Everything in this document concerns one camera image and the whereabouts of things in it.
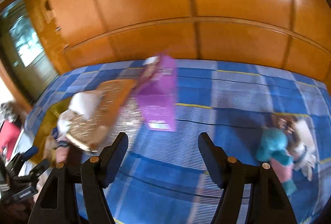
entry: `blue plaid bedsheet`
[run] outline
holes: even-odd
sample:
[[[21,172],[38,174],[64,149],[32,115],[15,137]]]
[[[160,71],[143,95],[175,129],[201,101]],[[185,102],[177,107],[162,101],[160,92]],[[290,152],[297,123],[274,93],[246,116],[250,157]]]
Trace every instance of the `blue plaid bedsheet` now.
[[[95,89],[124,70],[135,76],[142,63],[98,64],[60,76],[28,115],[26,131],[37,133],[52,104]],[[176,131],[151,131],[142,125],[115,182],[105,190],[116,222],[210,223],[221,190],[206,171],[198,135],[207,132],[228,156],[258,165],[254,156],[262,128],[271,126],[271,113],[303,117],[313,134],[318,161],[313,180],[294,171],[297,191],[289,199],[298,223],[314,220],[331,194],[331,99],[325,85],[300,74],[252,64],[177,60],[176,65]],[[249,190],[246,185],[237,223],[245,221]],[[86,217],[79,185],[77,203]]]

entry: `bed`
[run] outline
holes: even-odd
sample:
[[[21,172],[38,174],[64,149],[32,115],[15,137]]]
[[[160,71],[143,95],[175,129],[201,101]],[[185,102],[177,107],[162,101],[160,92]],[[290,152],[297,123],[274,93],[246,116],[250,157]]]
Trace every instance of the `bed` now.
[[[25,122],[35,135],[47,109],[73,94],[92,90],[124,74],[135,77],[142,61],[98,64],[75,69],[53,81]],[[331,194],[331,100],[325,85],[289,71],[253,64],[177,60],[176,131],[142,125],[131,151],[105,196],[117,223],[210,223],[221,196],[211,182],[197,138],[207,132],[228,156],[255,160],[263,127],[271,114],[304,118],[317,146],[310,182],[294,171],[297,191],[289,197],[298,223],[310,223]],[[250,185],[245,186],[237,223],[244,223]],[[82,190],[77,204],[86,217]]]

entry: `purple paper bag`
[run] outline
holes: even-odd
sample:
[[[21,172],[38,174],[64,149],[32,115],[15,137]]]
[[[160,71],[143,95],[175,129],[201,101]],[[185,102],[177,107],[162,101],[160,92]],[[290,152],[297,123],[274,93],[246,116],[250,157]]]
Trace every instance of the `purple paper bag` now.
[[[135,91],[138,107],[150,129],[174,131],[175,60],[169,56],[159,55],[148,58],[145,65]]]

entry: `toy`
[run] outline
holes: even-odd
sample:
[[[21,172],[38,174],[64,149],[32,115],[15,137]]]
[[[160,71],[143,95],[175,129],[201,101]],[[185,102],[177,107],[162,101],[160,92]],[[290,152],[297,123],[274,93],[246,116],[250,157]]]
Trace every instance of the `toy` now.
[[[279,181],[289,196],[297,189],[292,180],[293,158],[287,154],[287,137],[278,128],[263,131],[256,159],[270,162]]]

